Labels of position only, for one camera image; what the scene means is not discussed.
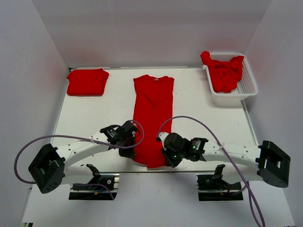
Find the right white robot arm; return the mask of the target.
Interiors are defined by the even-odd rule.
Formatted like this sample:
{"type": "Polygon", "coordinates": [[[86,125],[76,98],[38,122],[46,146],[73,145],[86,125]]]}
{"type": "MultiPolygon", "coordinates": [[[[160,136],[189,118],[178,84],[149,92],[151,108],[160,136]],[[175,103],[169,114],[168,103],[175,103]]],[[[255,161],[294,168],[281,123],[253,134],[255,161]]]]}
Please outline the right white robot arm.
{"type": "Polygon", "coordinates": [[[244,181],[263,181],[271,186],[289,185],[291,158],[271,141],[256,146],[219,145],[205,138],[188,140],[177,133],[160,132],[157,141],[166,165],[175,168],[183,159],[220,164],[213,175],[218,188],[244,181]]]}

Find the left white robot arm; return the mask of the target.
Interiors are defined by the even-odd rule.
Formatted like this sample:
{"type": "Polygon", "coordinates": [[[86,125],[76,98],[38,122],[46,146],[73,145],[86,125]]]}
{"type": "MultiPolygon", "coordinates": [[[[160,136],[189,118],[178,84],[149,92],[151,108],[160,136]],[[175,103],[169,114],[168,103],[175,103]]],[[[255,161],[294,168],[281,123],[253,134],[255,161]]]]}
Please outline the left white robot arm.
{"type": "Polygon", "coordinates": [[[90,138],[78,138],[77,142],[65,146],[46,144],[28,170],[43,194],[61,184],[78,184],[94,189],[100,186],[100,172],[92,164],[85,164],[84,159],[114,148],[132,148],[135,136],[140,133],[136,123],[126,121],[121,126],[110,125],[90,138]]]}

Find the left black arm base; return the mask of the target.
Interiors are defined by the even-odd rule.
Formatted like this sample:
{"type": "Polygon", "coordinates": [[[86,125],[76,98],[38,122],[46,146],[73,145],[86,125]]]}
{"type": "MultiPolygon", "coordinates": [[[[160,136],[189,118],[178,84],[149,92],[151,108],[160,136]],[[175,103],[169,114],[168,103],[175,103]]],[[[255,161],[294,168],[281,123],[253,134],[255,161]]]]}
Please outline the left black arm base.
{"type": "Polygon", "coordinates": [[[118,192],[119,174],[101,173],[92,164],[72,166],[69,200],[113,201],[118,192]]]}

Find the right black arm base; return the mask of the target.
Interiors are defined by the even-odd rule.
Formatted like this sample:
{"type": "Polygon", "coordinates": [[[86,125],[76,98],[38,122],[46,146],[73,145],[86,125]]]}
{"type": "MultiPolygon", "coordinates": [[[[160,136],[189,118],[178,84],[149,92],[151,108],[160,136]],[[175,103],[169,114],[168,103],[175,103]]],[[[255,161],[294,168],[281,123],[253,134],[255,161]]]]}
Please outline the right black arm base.
{"type": "Polygon", "coordinates": [[[225,165],[218,165],[212,174],[198,174],[197,189],[199,201],[242,201],[243,191],[240,182],[230,184],[223,180],[225,165]]]}

